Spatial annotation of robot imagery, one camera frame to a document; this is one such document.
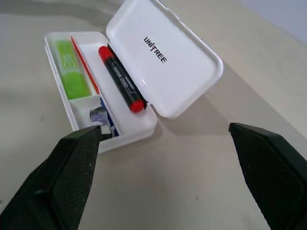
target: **case lid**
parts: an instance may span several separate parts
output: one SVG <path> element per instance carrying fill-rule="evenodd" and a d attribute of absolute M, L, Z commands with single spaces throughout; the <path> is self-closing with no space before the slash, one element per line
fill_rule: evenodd
<path fill-rule="evenodd" d="M 125 0 L 106 28 L 146 100 L 174 118 L 222 75 L 221 59 L 158 0 Z"/>

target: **white table surface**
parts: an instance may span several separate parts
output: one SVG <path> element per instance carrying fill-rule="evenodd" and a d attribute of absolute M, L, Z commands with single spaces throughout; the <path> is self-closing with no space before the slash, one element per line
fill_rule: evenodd
<path fill-rule="evenodd" d="M 268 230 L 245 185 L 228 125 L 250 122 L 292 138 L 299 149 L 307 146 L 304 127 L 294 122 L 305 110 L 299 107 L 289 115 L 280 112 L 288 103 L 267 103 L 280 96 L 278 84 L 276 95 L 263 99 L 271 90 L 266 81 L 285 78 L 296 63 L 275 63 L 279 58 L 286 61 L 289 52 L 283 53 L 271 41 L 278 31 L 263 33 L 270 26 L 234 0 L 192 0 L 191 9 L 183 0 L 166 2 L 229 65 L 224 78 L 179 118 L 159 117 L 153 137 L 98 156 L 79 229 Z M 103 31 L 110 18 L 77 5 L 48 7 L 0 3 L 0 211 L 58 140 L 71 132 L 44 50 L 44 35 Z M 247 25 L 253 29 L 240 28 Z M 293 43 L 297 55 L 305 55 L 300 44 L 284 35 L 278 42 Z M 227 101 L 233 97 L 239 101 L 242 95 L 266 116 L 257 116 L 252 108 L 242 113 L 241 103 Z"/>

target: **red strip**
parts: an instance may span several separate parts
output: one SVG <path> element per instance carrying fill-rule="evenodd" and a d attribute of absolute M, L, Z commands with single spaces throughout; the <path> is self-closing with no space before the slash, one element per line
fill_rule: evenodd
<path fill-rule="evenodd" d="M 89 76 L 89 78 L 90 78 L 90 80 L 91 80 L 91 83 L 92 83 L 93 86 L 94 86 L 94 89 L 95 89 L 96 93 L 97 93 L 97 94 L 100 94 L 99 88 L 97 87 L 97 85 L 96 85 L 96 83 L 95 83 L 95 81 L 94 81 L 94 78 L 93 78 L 93 76 L 92 76 L 92 74 L 91 74 L 91 72 L 90 72 L 90 69 L 88 68 L 88 66 L 87 66 L 87 64 L 86 64 L 86 62 L 85 62 L 85 60 L 84 60 L 84 58 L 83 58 L 83 56 L 82 56 L 82 54 L 81 54 L 81 52 L 80 52 L 78 46 L 77 46 L 77 43 L 75 42 L 75 40 L 73 39 L 72 36 L 71 36 L 71 42 L 72 42 L 72 44 L 73 44 L 73 47 L 74 47 L 74 48 L 76 49 L 76 51 L 77 51 L 77 54 L 78 54 L 78 56 L 79 56 L 79 58 L 80 58 L 80 60 L 81 60 L 81 62 L 82 62 L 82 64 L 83 64 L 83 66 L 84 66 L 84 68 L 85 68 L 85 71 L 87 72 L 87 75 Z"/>

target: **red marker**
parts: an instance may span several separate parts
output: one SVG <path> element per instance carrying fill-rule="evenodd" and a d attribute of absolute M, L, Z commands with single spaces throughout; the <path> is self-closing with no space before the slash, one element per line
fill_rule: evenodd
<path fill-rule="evenodd" d="M 98 53 L 130 110 L 134 113 L 143 110 L 144 102 L 131 83 L 129 76 L 116 62 L 111 51 L 106 46 L 102 46 L 99 48 Z"/>

